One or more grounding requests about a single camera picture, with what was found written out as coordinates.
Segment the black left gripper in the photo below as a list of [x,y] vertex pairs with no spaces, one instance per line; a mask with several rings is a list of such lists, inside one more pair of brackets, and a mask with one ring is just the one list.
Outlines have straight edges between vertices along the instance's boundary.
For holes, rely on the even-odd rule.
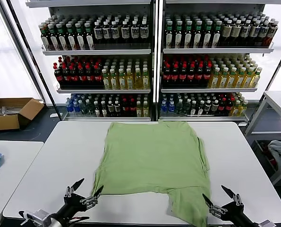
[[87,198],[74,193],[84,181],[84,178],[76,181],[72,186],[68,186],[64,196],[64,210],[66,212],[85,212],[96,204],[100,197],[103,186],[101,186],[92,196]]

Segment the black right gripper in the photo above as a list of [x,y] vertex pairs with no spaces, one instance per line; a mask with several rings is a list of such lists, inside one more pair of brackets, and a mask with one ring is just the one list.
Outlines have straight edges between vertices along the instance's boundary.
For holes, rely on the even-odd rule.
[[223,205],[222,207],[214,205],[209,198],[203,193],[202,196],[209,209],[209,212],[215,217],[221,217],[223,221],[230,221],[234,225],[250,225],[250,219],[244,214],[244,206],[241,196],[235,194],[231,189],[221,185],[227,195],[233,199],[232,202]]

